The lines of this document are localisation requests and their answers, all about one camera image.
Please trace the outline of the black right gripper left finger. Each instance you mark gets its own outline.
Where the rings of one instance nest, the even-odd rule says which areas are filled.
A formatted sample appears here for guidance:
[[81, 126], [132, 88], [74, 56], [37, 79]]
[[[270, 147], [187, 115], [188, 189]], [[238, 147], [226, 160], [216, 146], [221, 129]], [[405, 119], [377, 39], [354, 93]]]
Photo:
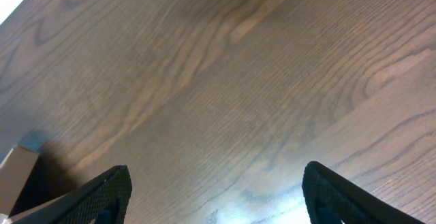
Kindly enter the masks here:
[[123, 224], [131, 192], [128, 167], [116, 165], [66, 195], [10, 217], [10, 223]]

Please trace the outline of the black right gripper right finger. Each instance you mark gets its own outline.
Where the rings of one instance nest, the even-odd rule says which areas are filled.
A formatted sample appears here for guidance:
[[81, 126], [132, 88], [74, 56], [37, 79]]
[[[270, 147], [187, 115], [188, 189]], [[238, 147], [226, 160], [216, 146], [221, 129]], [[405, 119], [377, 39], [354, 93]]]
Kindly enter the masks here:
[[302, 192], [312, 224], [422, 224], [317, 161], [305, 167]]

